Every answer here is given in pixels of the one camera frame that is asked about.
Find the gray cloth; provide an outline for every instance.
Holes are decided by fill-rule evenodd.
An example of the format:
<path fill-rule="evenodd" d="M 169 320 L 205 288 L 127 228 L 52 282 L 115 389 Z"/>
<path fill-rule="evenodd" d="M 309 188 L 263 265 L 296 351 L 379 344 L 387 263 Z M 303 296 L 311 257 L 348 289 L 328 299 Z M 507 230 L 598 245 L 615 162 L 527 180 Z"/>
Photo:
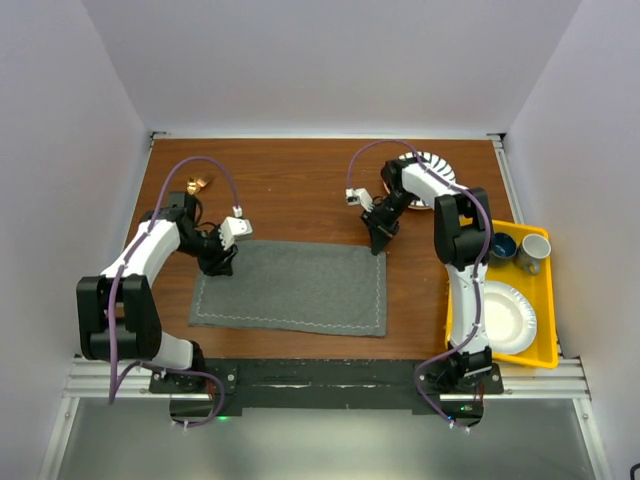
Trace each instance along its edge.
<path fill-rule="evenodd" d="M 275 241 L 238 245 L 233 276 L 198 275 L 189 325 L 382 337 L 386 256 L 367 247 Z"/>

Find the mug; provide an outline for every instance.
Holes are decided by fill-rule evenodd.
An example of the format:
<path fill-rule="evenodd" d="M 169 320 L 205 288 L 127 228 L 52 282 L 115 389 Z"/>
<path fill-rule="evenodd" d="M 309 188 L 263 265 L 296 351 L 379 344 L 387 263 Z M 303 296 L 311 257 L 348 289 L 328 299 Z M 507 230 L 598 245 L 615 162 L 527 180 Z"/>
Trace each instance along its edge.
<path fill-rule="evenodd" d="M 549 240 L 537 233 L 531 233 L 522 239 L 518 247 L 515 263 L 530 275 L 540 273 L 540 262 L 551 255 Z"/>
<path fill-rule="evenodd" d="M 491 251 L 489 252 L 489 265 L 492 267 L 503 267 L 508 264 L 516 255 L 518 244 L 511 235 L 504 232 L 497 232 L 493 236 Z"/>

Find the plastic container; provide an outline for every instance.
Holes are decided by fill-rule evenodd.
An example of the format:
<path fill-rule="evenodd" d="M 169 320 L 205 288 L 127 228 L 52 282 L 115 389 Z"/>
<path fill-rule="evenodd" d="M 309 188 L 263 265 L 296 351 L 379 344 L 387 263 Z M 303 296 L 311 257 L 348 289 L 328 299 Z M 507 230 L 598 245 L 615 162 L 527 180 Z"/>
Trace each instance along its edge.
<path fill-rule="evenodd" d="M 520 225 L 511 222 L 493 221 L 494 232 L 511 235 L 518 245 L 530 233 L 537 233 L 546 239 L 549 234 L 543 228 Z M 540 273 L 529 275 L 516 267 L 513 262 L 499 268 L 489 267 L 487 280 L 497 280 L 517 288 L 529 300 L 536 312 L 538 332 L 529 348 L 517 355 L 493 354 L 493 358 L 503 362 L 517 363 L 527 367 L 555 368 L 558 366 L 558 337 L 556 335 L 556 315 L 553 307 L 553 283 L 551 281 L 551 258 L 540 262 Z M 453 310 L 451 295 L 447 309 L 446 344 L 449 343 Z"/>

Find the white plate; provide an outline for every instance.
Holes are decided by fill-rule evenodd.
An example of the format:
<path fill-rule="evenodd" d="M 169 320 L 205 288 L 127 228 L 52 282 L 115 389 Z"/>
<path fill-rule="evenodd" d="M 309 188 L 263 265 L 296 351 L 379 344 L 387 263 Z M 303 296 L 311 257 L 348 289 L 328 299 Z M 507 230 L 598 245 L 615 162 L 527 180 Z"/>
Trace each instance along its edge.
<path fill-rule="evenodd" d="M 438 175 L 444 177 L 446 180 L 450 182 L 456 181 L 456 173 L 453 171 L 453 167 L 449 165 L 449 163 L 444 159 L 440 158 L 435 153 L 429 152 L 418 152 L 422 158 L 424 158 L 424 163 L 430 166 Z M 413 153 L 405 153 L 404 155 L 400 155 L 398 160 L 406 160 L 408 158 L 413 158 Z M 384 189 L 389 193 L 389 189 L 387 188 L 387 184 L 382 182 L 384 185 Z M 418 199 L 411 202 L 409 208 L 414 210 L 427 210 L 431 208 L 431 205 L 427 204 L 427 202 Z"/>
<path fill-rule="evenodd" d="M 502 282 L 484 285 L 484 323 L 491 350 L 515 355 L 536 338 L 536 313 L 519 290 Z"/>

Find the white backdrop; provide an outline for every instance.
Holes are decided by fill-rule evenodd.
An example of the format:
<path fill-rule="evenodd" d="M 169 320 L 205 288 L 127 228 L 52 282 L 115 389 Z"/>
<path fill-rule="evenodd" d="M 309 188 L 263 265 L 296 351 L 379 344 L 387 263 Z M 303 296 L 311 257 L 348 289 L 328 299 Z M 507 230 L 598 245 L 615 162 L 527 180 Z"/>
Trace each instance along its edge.
<path fill-rule="evenodd" d="M 150 129 L 484 135 L 579 0 L 83 0 Z"/>
<path fill-rule="evenodd" d="M 550 230 L 558 327 L 615 478 L 640 462 L 640 3 L 584 0 L 507 135 L 528 222 Z"/>
<path fill-rule="evenodd" d="M 79 0 L 0 8 L 0 478 L 38 475 L 75 285 L 122 248 L 145 130 Z"/>

